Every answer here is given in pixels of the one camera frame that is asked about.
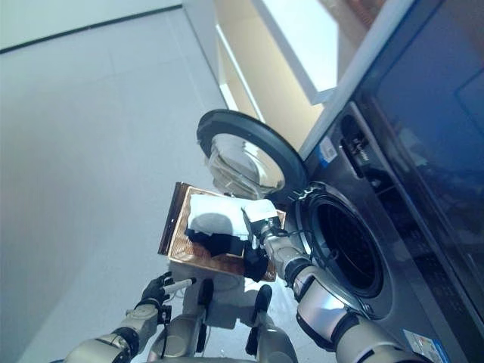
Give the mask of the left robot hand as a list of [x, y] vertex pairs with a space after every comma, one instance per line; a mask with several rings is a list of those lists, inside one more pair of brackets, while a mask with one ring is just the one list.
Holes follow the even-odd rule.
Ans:
[[141, 300], [136, 306], [153, 305], [157, 309], [161, 308], [164, 302], [177, 291], [188, 288], [196, 282], [197, 279], [195, 277], [175, 281], [172, 278], [171, 271], [165, 272], [158, 278], [154, 278], [150, 281], [143, 290]]

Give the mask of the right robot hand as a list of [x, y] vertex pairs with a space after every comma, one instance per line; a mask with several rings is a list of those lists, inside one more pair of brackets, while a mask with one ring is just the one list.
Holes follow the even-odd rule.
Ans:
[[270, 200], [251, 200], [241, 211], [250, 239], [260, 238], [265, 226], [269, 229], [281, 229], [278, 211]]

